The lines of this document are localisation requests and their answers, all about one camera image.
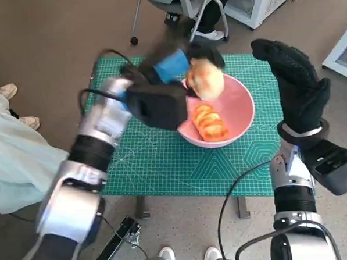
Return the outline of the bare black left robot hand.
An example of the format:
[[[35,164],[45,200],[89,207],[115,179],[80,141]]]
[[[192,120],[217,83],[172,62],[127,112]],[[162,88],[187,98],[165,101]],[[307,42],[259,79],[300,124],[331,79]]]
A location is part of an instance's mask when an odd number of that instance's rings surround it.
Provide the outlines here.
[[[225,61],[216,48],[186,40],[160,43],[144,57],[138,70],[151,84],[167,84],[185,73],[193,59],[207,59],[220,69],[225,67]]]

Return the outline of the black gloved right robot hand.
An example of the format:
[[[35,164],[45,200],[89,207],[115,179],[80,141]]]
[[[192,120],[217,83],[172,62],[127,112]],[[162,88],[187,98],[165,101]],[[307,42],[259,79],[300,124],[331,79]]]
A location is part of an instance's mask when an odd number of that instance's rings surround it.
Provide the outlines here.
[[[267,62],[277,79],[284,122],[294,132],[307,133],[321,125],[330,99],[330,79],[319,79],[309,57],[280,41],[251,42],[255,59]]]

